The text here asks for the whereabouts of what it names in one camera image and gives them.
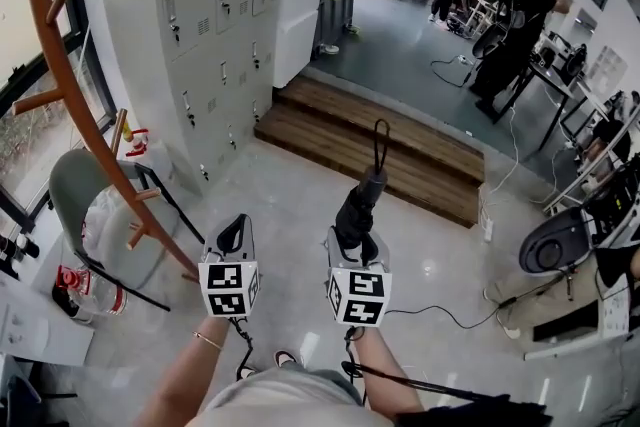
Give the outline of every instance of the bracelet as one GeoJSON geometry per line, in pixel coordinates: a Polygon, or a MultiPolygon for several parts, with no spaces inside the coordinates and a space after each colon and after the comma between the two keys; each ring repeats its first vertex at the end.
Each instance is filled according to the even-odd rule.
{"type": "Polygon", "coordinates": [[[196,338],[202,338],[209,345],[213,345],[216,349],[218,349],[220,352],[222,352],[222,347],[220,347],[216,342],[214,342],[212,340],[209,340],[206,336],[198,333],[197,331],[193,331],[193,336],[195,336],[196,338]]]}

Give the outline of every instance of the window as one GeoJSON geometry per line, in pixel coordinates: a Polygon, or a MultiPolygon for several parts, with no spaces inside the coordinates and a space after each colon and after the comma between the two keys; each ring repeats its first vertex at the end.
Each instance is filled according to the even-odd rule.
{"type": "MultiPolygon", "coordinates": [[[[58,27],[85,100],[106,130],[113,123],[115,106],[93,40],[86,37],[87,25],[84,0],[69,0],[58,27]]],[[[63,102],[20,116],[11,113],[16,100],[54,87],[29,0],[0,0],[0,234],[4,236],[33,229],[35,216],[46,204],[53,165],[64,152],[82,144],[63,102]]]]}

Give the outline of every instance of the large plastic bottle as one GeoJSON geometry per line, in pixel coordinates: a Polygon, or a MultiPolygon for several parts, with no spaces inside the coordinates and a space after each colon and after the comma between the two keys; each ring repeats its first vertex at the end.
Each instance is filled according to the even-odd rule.
{"type": "Polygon", "coordinates": [[[85,266],[58,269],[58,285],[81,309],[95,315],[120,315],[127,306],[127,292],[85,266]]]}

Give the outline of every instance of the wooden stair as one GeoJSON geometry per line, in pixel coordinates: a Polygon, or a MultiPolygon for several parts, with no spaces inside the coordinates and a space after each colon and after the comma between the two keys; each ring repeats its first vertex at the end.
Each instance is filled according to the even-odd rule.
{"type": "Polygon", "coordinates": [[[255,127],[258,139],[360,179],[373,163],[373,126],[391,126],[386,192],[471,228],[484,182],[479,151],[355,95],[296,77],[255,127]]]}

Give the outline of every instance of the gray floor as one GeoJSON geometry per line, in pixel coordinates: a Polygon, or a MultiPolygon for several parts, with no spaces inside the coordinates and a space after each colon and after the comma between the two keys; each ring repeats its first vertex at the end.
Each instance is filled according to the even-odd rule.
{"type": "MultiPolygon", "coordinates": [[[[510,162],[489,153],[488,186],[495,186],[509,167],[510,162]]],[[[532,180],[526,175],[526,170],[516,173],[492,196],[487,206],[495,222],[491,244],[483,243],[478,226],[466,230],[384,194],[374,214],[375,227],[392,255],[390,307],[439,304],[468,324],[486,317],[492,306],[482,298],[484,285],[516,270],[514,255],[522,239],[543,219],[538,207],[513,193],[514,186],[531,192],[532,180]]],[[[320,337],[309,367],[338,369],[345,359],[344,327],[333,321],[324,297],[327,260],[322,243],[354,183],[254,141],[206,198],[186,205],[203,233],[240,212],[253,220],[263,278],[248,330],[256,347],[252,363],[258,368],[271,365],[277,348],[298,349],[309,332],[320,337]]],[[[186,229],[177,240],[194,261],[199,258],[200,245],[186,229]]],[[[180,273],[167,258],[147,289],[171,304],[171,313],[131,299],[123,316],[95,323],[97,332],[85,367],[47,367],[52,390],[79,394],[77,399],[50,401],[54,418],[66,417],[72,427],[131,425],[205,315],[199,288],[182,280],[180,273]]],[[[505,337],[494,319],[463,331],[437,311],[396,314],[386,318],[381,329],[400,364],[415,379],[479,393],[509,393],[514,400],[536,403],[548,379],[546,404],[556,418],[554,426],[596,425],[637,397],[636,340],[614,340],[559,359],[525,362],[519,346],[505,337]],[[591,387],[582,401],[588,376],[591,387]]],[[[233,381],[244,351],[242,340],[230,334],[208,397],[233,381]]],[[[427,392],[421,392],[421,398],[425,407],[459,403],[427,392]]]]}
{"type": "MultiPolygon", "coordinates": [[[[429,23],[429,13],[423,0],[355,0],[353,23],[361,28],[360,33],[344,36],[338,43],[338,55],[322,55],[311,66],[408,104],[515,158],[511,114],[493,125],[475,107],[476,96],[434,74],[435,69],[445,79],[462,84],[468,67],[457,60],[451,65],[436,63],[433,68],[430,63],[460,54],[471,59],[473,43],[429,23]]],[[[555,91],[549,93],[558,101],[555,91]]],[[[498,97],[496,107],[504,101],[506,94],[498,97]]],[[[513,133],[520,161],[553,183],[551,159],[565,139],[556,129],[543,151],[535,152],[557,111],[542,82],[532,81],[515,108],[513,133]]],[[[560,151],[555,159],[559,186],[575,178],[572,158],[570,152],[560,151]]]]}

